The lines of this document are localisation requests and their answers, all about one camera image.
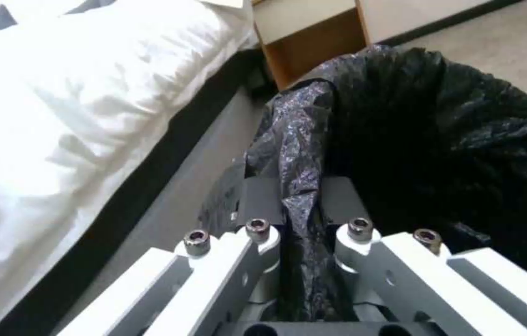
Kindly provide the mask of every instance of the bolt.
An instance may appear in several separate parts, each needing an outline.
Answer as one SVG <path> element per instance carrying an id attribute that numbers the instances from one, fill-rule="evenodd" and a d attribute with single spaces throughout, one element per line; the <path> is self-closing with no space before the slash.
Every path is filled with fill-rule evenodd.
<path id="1" fill-rule="evenodd" d="M 413 232 L 413 238 L 423 246 L 427 247 L 431 253 L 438 255 L 440 254 L 440 247 L 442 245 L 442 237 L 438 232 L 427 228 L 420 228 Z"/>
<path id="2" fill-rule="evenodd" d="M 265 219 L 254 218 L 246 222 L 246 234 L 255 243 L 263 243 L 269 238 L 269 223 Z"/>
<path id="3" fill-rule="evenodd" d="M 357 242 L 368 242 L 372 239 L 373 223 L 363 217 L 356 217 L 348 222 L 348 236 Z"/>
<path id="4" fill-rule="evenodd" d="M 184 247 L 191 257 L 199 257 L 210 251 L 210 234 L 204 230 L 193 230 L 184 236 Z"/>

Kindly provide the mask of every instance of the mounting hole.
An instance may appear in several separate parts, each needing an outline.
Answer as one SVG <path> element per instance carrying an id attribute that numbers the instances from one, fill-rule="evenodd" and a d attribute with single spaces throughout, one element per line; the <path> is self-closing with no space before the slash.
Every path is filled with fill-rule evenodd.
<path id="1" fill-rule="evenodd" d="M 435 240 L 436 239 L 436 234 L 434 234 L 431 231 L 427 231 L 427 230 L 420 231 L 419 232 L 419 236 L 421 236 L 421 238 L 424 238 L 424 239 L 427 239 L 427 240 Z"/>
<path id="2" fill-rule="evenodd" d="M 366 228 L 369 226 L 369 221 L 362 217 L 353 219 L 353 223 L 356 226 L 362 227 L 362 228 Z"/>
<path id="3" fill-rule="evenodd" d="M 265 226 L 265 222 L 263 221 L 263 219 L 252 219 L 251 226 L 255 228 L 261 228 Z"/>
<path id="4" fill-rule="evenodd" d="M 389 324 L 379 329 L 378 336 L 411 336 L 411 333 L 400 325 Z"/>
<path id="5" fill-rule="evenodd" d="M 243 336 L 278 336 L 278 333 L 269 325 L 256 324 L 245 330 Z"/>
<path id="6" fill-rule="evenodd" d="M 202 231 L 193 231 L 189 234 L 191 240 L 200 240 L 205 237 L 205 234 Z"/>
<path id="7" fill-rule="evenodd" d="M 396 279 L 394 279 L 394 273 L 391 270 L 386 271 L 386 282 L 390 286 L 396 286 Z"/>

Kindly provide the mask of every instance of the dark bed base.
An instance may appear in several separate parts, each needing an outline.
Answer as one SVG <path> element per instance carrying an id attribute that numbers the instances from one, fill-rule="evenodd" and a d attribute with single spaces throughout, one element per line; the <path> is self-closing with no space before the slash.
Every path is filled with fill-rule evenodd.
<path id="1" fill-rule="evenodd" d="M 46 336 L 125 240 L 246 77 L 260 50 L 234 55 L 171 121 L 165 136 L 114 193 L 72 249 L 0 323 L 0 336 Z"/>

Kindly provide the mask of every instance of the plastic bag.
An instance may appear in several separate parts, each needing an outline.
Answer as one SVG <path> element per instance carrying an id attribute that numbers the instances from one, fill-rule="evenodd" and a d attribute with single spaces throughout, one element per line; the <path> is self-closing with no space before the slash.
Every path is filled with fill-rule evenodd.
<path id="1" fill-rule="evenodd" d="M 440 53 L 372 47 L 266 108 L 246 171 L 280 180 L 282 319 L 351 319 L 315 218 L 322 176 L 351 178 L 382 234 L 432 228 L 454 252 L 489 245 L 527 270 L 527 95 L 510 83 Z"/>

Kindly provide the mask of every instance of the gray carpet floor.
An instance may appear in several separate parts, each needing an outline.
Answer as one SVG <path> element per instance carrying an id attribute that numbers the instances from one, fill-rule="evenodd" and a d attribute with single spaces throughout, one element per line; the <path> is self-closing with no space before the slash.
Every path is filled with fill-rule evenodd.
<path id="1" fill-rule="evenodd" d="M 527 93 L 527 0 L 404 44 L 441 51 Z"/>

